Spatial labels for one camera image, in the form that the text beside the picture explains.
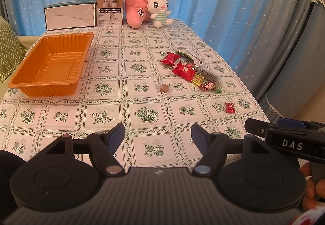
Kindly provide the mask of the person's right hand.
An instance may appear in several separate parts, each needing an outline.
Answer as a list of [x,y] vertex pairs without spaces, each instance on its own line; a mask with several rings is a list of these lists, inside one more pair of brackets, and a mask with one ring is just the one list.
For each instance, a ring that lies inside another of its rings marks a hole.
[[307,162],[300,167],[301,172],[305,177],[310,177],[306,181],[306,191],[305,197],[303,198],[302,206],[305,211],[317,207],[319,204],[317,203],[316,196],[319,196],[324,199],[325,196],[325,180],[322,179],[315,183],[312,180],[312,172],[310,163]]

